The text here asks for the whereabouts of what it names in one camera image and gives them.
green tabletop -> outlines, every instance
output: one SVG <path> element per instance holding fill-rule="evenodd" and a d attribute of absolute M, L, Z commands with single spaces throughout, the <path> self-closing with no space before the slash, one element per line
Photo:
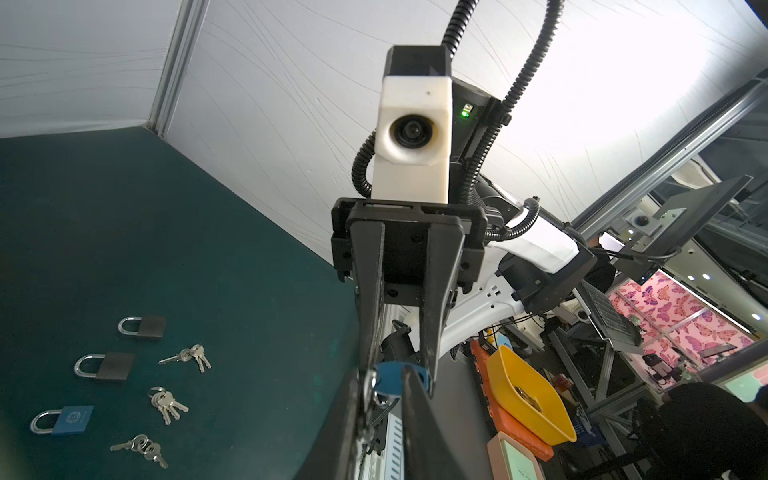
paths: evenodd
<path fill-rule="evenodd" d="M 167 318 L 157 342 L 118 320 Z M 0 478 L 292 478 L 354 365 L 352 287 L 141 128 L 0 140 Z M 201 343 L 213 368 L 157 361 Z M 72 372 L 131 352 L 121 385 Z M 146 396 L 189 406 L 166 426 Z M 93 405 L 83 435 L 28 429 Z M 110 452 L 144 433 L 170 468 Z"/>

laptop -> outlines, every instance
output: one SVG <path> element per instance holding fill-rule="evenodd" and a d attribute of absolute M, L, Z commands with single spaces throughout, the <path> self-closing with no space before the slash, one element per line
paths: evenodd
<path fill-rule="evenodd" d="M 608 298 L 590 283 L 581 281 L 574 288 L 574 295 L 589 315 L 589 320 L 601 339 L 617 352 L 643 354 L 639 347 L 642 336 L 635 325 L 620 315 Z"/>

yellow plastic tray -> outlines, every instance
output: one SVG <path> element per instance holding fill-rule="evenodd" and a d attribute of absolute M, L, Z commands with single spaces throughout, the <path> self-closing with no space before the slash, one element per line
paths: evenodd
<path fill-rule="evenodd" d="M 488 358 L 488 380 L 498 404 L 548 445 L 576 441 L 576 431 L 557 391 L 509 347 L 501 346 Z M 515 387 L 535 399 L 541 412 Z"/>

pink butterfly curtain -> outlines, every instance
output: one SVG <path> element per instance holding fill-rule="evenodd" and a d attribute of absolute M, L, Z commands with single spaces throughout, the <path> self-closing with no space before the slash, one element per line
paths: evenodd
<path fill-rule="evenodd" d="M 672 346 L 687 352 L 704 367 L 714 359 L 702 359 L 698 355 L 701 350 L 721 343 L 743 348 L 754 341 L 661 271 L 643 286 L 628 280 L 608 298 L 622 315 L 640 319 L 640 327 L 645 330 L 645 353 L 656 353 L 671 366 L 679 357 Z"/>

white wall panel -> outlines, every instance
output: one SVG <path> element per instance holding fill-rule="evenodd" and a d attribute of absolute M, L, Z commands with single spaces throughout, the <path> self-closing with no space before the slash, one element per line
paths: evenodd
<path fill-rule="evenodd" d="M 0 2 L 0 137 L 145 123 L 179 1 Z"/>
<path fill-rule="evenodd" d="M 375 127 L 386 51 L 436 44 L 453 0 L 211 0 L 166 139 L 320 256 Z M 505 95 L 544 0 L 482 0 L 454 75 Z M 549 56 L 483 168 L 579 214 L 768 66 L 741 0 L 567 0 Z"/>

